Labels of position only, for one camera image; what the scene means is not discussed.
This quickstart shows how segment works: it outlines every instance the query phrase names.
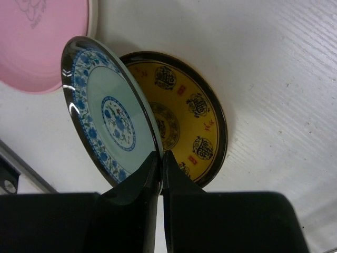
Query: pink plate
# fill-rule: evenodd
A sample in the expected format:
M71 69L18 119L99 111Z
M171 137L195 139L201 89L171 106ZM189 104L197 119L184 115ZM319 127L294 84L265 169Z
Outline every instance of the pink plate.
M88 0L6 0L0 7L0 80L29 93L61 86L67 41L86 35Z

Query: plate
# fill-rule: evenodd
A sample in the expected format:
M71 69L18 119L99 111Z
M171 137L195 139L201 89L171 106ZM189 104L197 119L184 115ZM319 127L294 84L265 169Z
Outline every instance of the plate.
M96 33L97 1L4 1L0 17L0 80L28 93L46 93L62 85L66 42Z
M121 57L150 103L164 150L200 187L220 170L227 148L221 105L206 81L171 56L137 52Z
M147 156L163 148L155 117L141 88L119 58L88 37L65 46L62 83L73 123L106 180L115 186Z

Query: plate rim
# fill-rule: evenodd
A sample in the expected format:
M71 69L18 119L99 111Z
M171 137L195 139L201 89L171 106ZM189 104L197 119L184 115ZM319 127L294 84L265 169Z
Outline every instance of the plate rim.
M76 49L72 49L73 45L78 45ZM82 142L82 145L84 146L86 152L94 162L95 166L99 170L99 172L102 174L102 176L108 181L108 183L115 187L117 186L120 182L115 180L111 174L105 169L103 163L100 161L100 158L95 154L95 151L92 147L92 145L89 142L88 137L86 136L85 131L82 128L80 117L78 112L75 110L75 108L71 105L74 103L74 98L73 98L73 89L70 89L72 87L72 80L71 80L71 75L67 76L67 74L63 73L68 73L72 69L73 61L76 58L76 55L78 52L80 52L82 49L89 48L86 45L90 45L92 49L96 49L98 51L101 51L106 55L107 58L109 58L121 71L123 74L127 84L131 88L132 92L134 93L141 109L144 114L144 117L146 118L146 121L148 123L148 127L150 129L152 139L155 145L156 152L158 154L158 158L160 160L163 157L163 148L161 144L161 140L157 140L157 137L159 135L159 130L157 129L157 125L153 125L151 121L151 114L152 111L148 112L146 109L146 104L150 108L150 105L148 101L145 99L142 99L142 95L138 93L136 90L135 86L138 85L138 83L134 80L132 74L127 70L126 66L120 61L120 59L109 49L107 48L103 43L94 40L92 38L86 37L86 36L76 36L71 38L66 45L64 46L63 52L62 52L62 57L61 57L61 79L62 79L62 88L65 96L65 101L67 105L68 112L70 114L70 117L73 121L74 127L76 129L76 132ZM68 54L68 50L71 50L73 52L73 56L70 56Z
M146 60L158 61L171 65L181 70L183 73L187 74L192 80L194 80L200 86L202 91L206 94L206 96L208 97L210 103L214 108L215 115L219 122L219 148L216 157L214 159L213 165L210 167L209 171L200 179L196 180L195 183L201 188L208 185L220 171L226 157L228 146L228 130L225 114L221 107L221 103L219 102L217 96L215 95L210 85L190 65L168 54L156 51L138 51L125 54L121 56L120 59L125 66L131 63L135 63L137 61L146 61Z

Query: tabletop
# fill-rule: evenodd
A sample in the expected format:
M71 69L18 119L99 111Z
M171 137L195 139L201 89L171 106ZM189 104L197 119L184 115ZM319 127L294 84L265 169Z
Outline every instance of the tabletop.
M218 96L229 147L206 191L280 192L311 252L337 247L337 1L100 0L99 13L97 39L118 56L176 56ZM61 89L30 95L0 83L0 139L59 192L110 188ZM166 251L162 205L156 252Z

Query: white wooden surface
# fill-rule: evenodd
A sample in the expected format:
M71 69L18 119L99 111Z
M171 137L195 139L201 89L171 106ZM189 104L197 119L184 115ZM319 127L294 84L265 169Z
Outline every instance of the white wooden surface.
M98 39L118 55L178 56L220 98L229 149L207 191L279 191L312 252L337 246L337 1L100 0L99 11ZM61 192L109 189L61 90L0 84L0 138ZM156 252L166 251L161 206Z

